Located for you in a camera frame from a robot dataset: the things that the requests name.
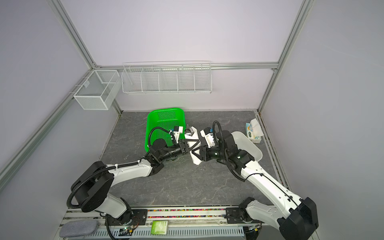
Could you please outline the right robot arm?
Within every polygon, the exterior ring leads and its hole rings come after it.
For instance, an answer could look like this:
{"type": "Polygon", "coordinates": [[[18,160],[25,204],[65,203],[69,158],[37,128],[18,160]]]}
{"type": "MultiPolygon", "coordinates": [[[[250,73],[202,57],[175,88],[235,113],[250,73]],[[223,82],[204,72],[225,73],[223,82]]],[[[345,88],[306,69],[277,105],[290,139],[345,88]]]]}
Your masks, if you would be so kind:
{"type": "Polygon", "coordinates": [[[245,221],[259,220],[279,230],[286,240],[308,240],[319,227],[316,203],[301,198],[273,178],[259,163],[261,150],[243,133],[223,131],[215,137],[211,132],[194,132],[186,136],[194,164],[222,160],[243,182],[252,183],[271,206],[247,198],[240,205],[245,221]]]}

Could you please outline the white paper napkin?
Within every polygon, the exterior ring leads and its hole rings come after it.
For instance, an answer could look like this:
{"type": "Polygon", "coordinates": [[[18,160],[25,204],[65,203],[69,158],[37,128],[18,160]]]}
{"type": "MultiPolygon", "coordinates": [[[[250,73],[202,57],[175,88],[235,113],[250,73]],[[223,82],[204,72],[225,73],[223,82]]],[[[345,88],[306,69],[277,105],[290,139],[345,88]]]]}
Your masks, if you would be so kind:
{"type": "Polygon", "coordinates": [[[193,163],[198,166],[202,163],[202,161],[196,156],[196,151],[199,150],[199,147],[201,146],[198,130],[192,126],[187,125],[184,135],[190,149],[189,153],[193,163]]]}

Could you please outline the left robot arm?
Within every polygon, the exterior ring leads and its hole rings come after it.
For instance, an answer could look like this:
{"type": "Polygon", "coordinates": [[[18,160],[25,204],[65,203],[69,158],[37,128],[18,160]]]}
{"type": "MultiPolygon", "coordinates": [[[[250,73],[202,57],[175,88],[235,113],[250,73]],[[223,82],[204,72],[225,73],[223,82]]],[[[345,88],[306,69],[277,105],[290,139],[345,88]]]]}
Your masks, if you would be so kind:
{"type": "Polygon", "coordinates": [[[198,139],[182,139],[168,147],[165,140],[157,139],[138,161],[115,165],[97,161],[71,186],[67,207],[81,209],[84,213],[101,212],[121,225],[129,224],[134,217],[132,208],[123,198],[112,195],[110,188],[125,181],[157,174],[164,167],[164,161],[191,152],[199,143],[198,139]]]}

